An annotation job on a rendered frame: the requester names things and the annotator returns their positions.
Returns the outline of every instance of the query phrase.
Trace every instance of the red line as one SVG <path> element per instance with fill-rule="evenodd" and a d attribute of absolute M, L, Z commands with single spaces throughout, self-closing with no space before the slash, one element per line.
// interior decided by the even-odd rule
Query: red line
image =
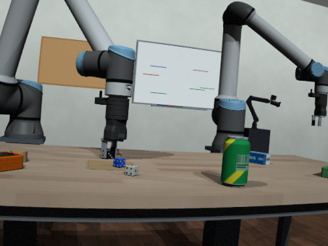
<path fill-rule="evenodd" d="M 154 75 L 154 76 L 159 76 L 159 74 L 146 74 L 146 75 Z"/>
<path fill-rule="evenodd" d="M 208 72 L 208 71 L 202 71 L 202 70 L 195 70 L 195 69 L 194 69 L 194 71 L 198 71 L 198 72 Z"/>

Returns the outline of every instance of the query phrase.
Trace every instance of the can top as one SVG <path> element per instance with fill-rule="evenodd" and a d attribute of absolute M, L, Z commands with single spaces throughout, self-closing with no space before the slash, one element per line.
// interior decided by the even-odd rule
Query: can top
<path fill-rule="evenodd" d="M 227 135 L 226 136 L 226 139 L 227 138 L 232 138 L 232 139 L 248 139 L 248 137 L 243 137 L 241 135 Z"/>

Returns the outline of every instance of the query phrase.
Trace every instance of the white wall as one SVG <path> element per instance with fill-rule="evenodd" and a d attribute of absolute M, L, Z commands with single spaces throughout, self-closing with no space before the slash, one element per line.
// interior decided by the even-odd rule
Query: white wall
<path fill-rule="evenodd" d="M 135 49 L 148 40 L 221 51 L 222 14 L 234 1 L 257 13 L 315 61 L 328 65 L 328 8 L 299 0 L 89 0 L 113 42 Z M 11 0 L 0 0 L 2 28 Z M 41 36 L 85 40 L 63 0 L 40 0 L 16 77 L 37 81 Z M 271 154 L 328 162 L 328 118 L 311 126 L 311 82 L 295 79 L 295 65 L 247 26 L 241 36 L 238 98 L 277 96 L 281 106 L 254 102 L 259 128 L 271 130 Z M 105 106 L 96 89 L 44 85 L 42 127 L 50 145 L 101 147 Z M 3 135 L 9 116 L 0 116 Z M 251 127 L 246 112 L 246 127 Z M 128 139 L 118 148 L 205 151 L 216 125 L 211 111 L 176 110 L 131 104 Z"/>

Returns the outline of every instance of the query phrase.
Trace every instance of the whiteboard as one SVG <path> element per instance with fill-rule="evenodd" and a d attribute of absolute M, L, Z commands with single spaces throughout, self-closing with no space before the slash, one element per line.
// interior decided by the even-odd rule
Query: whiteboard
<path fill-rule="evenodd" d="M 213 109 L 221 52 L 138 40 L 132 103 Z"/>

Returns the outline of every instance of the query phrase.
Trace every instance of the dice pip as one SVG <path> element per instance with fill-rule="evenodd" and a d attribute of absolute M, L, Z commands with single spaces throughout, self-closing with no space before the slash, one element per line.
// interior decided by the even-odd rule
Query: dice pip
<path fill-rule="evenodd" d="M 113 166 L 114 167 L 125 167 L 125 158 L 123 158 L 123 157 L 114 157 Z"/>
<path fill-rule="evenodd" d="M 128 176 L 138 175 L 138 166 L 137 165 L 127 165 L 125 175 L 128 175 Z"/>

